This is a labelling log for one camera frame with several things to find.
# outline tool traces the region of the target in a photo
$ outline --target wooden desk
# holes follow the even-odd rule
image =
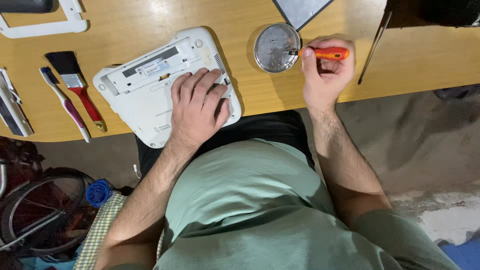
[[[77,96],[64,84],[60,87],[72,99],[92,137],[128,133],[130,128],[92,86],[93,76],[106,65],[134,59],[166,44],[176,32],[199,25],[210,27],[218,38],[219,50],[228,62],[228,72],[242,102],[243,115],[305,106],[300,61],[285,73],[267,74],[253,59],[253,43],[258,33],[268,24],[283,21],[271,0],[83,0],[83,4],[86,13],[82,17],[91,23],[86,32],[23,39],[0,36],[0,65],[7,67],[35,131],[27,140],[82,139],[75,123],[39,74],[38,68],[48,65],[44,53],[77,52],[90,84],[90,97],[105,119],[108,132],[101,133]],[[480,82],[477,50],[480,29],[429,26],[386,30],[364,82],[358,86],[356,81],[384,7],[385,0],[335,0],[300,31],[304,43],[330,35],[355,41],[357,75],[343,91],[340,102]],[[5,14],[5,19],[11,26],[43,23],[62,20],[60,12]],[[411,43],[418,49],[401,49]],[[469,57],[445,57],[455,46],[464,49]],[[0,135],[25,139],[13,136],[2,124]]]

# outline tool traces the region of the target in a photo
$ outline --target white plastic frame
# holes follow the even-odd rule
[[[60,6],[67,17],[67,21],[8,27],[0,14],[0,33],[9,38],[37,37],[63,33],[79,33],[87,30],[88,24],[82,19],[83,12],[78,0],[59,0]]]

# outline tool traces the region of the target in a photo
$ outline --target forearm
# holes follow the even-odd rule
[[[369,210],[390,208],[377,176],[333,109],[311,111],[318,160],[339,217],[348,225]]]
[[[96,269],[141,261],[153,267],[156,246],[173,187],[195,153],[169,141],[150,172],[113,221],[99,251]]]

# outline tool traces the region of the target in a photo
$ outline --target metal dish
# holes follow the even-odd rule
[[[291,68],[298,58],[284,51],[299,49],[300,37],[295,29],[279,23],[267,26],[258,35],[253,54],[261,69],[268,73],[280,73]]]

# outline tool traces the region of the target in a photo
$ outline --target gray floor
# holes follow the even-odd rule
[[[298,111],[315,153],[308,111]],[[447,103],[429,91],[341,103],[337,112],[397,210],[437,242],[480,235],[480,95]],[[76,168],[116,187],[138,183],[132,133],[36,145],[44,168]]]
[[[300,109],[314,153],[312,123]],[[341,103],[337,112],[387,193],[437,191],[478,180],[480,96],[445,103],[421,92]],[[117,187],[135,186],[138,165],[130,134],[61,143],[37,143],[45,168],[72,167]]]

